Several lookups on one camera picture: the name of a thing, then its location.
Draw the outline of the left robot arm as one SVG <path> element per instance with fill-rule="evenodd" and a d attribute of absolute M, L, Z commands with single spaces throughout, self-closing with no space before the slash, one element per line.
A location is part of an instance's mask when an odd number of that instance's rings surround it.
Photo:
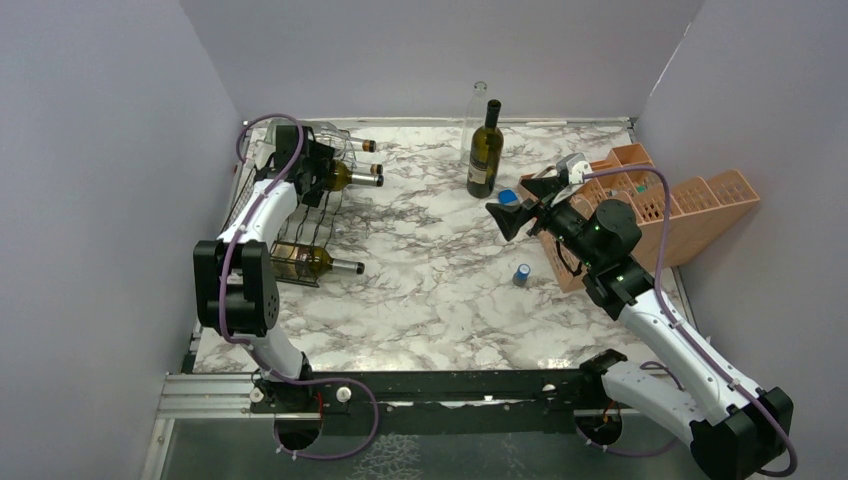
<path fill-rule="evenodd" d="M 242 346 L 259 368 L 278 381 L 276 396 L 298 411 L 313 401 L 314 384 L 306 354 L 276 329 L 279 293 L 271 248 L 312 179 L 294 182 L 289 173 L 307 161 L 312 127 L 285 116 L 291 131 L 282 136 L 284 150 L 254 174 L 247 204 L 214 240 L 198 242 L 193 250 L 197 316 L 225 341 Z"/>

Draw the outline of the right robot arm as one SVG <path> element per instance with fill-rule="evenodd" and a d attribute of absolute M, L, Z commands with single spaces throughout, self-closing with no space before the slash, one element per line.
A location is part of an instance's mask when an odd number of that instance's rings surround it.
<path fill-rule="evenodd" d="M 792 400 L 734 368 L 672 309 L 661 275 L 649 274 L 631 254 L 642 236 L 633 208 L 609 198 L 585 218 L 557 198 L 565 181 L 523 183 L 533 199 L 485 206 L 504 238 L 513 239 L 527 222 L 530 234 L 553 236 L 585 267 L 582 282 L 593 303 L 649 346 L 680 383 L 673 387 L 624 359 L 593 360 L 593 370 L 577 380 L 579 398 L 592 407 L 612 400 L 638 410 L 686 445 L 711 479 L 794 474 L 799 459 L 789 438 Z"/>

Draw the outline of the clear glass bottle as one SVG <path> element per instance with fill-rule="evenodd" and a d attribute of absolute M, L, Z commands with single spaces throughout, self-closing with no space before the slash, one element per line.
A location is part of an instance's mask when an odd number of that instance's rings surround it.
<path fill-rule="evenodd" d="M 460 141 L 460 160 L 465 166 L 469 163 L 473 134 L 485 121 L 488 101 L 487 90 L 488 85 L 486 82 L 475 82 L 473 85 L 473 95 L 466 109 Z"/>

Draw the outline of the dark green wine bottle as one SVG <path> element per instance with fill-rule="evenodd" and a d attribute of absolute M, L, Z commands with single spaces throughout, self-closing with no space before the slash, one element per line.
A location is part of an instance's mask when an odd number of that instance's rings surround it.
<path fill-rule="evenodd" d="M 488 198 L 494 190 L 504 145 L 498 127 L 501 107 L 499 100 L 489 100 L 484 124 L 472 136 L 466 189 L 475 198 Z"/>

